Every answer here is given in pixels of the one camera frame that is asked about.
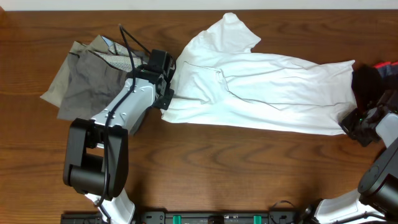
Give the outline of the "white t-shirt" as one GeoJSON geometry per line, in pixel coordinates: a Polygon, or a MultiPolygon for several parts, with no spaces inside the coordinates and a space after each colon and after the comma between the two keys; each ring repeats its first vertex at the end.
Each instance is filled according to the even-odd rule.
{"type": "Polygon", "coordinates": [[[353,61],[317,64],[254,53],[260,38],[236,14],[197,34],[183,49],[162,119],[305,134],[339,135],[356,107],[353,61]]]}

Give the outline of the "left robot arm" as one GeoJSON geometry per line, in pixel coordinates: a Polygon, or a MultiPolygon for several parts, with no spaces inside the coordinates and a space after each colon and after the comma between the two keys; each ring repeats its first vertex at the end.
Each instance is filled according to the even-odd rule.
{"type": "Polygon", "coordinates": [[[174,91],[172,56],[153,50],[147,64],[128,72],[115,99],[91,119],[69,129],[63,182],[90,199],[97,213],[63,214],[62,223],[131,223],[135,205],[124,186],[129,170],[128,139],[149,108],[167,110],[174,91]]]}

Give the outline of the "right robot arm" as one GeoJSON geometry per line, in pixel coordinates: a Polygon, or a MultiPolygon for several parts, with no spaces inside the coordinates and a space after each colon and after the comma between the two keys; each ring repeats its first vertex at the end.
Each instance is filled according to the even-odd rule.
{"type": "Polygon", "coordinates": [[[309,206],[302,223],[397,223],[397,91],[385,91],[364,113],[353,110],[340,126],[362,146],[382,141],[386,149],[363,174],[356,190],[309,206]]]}

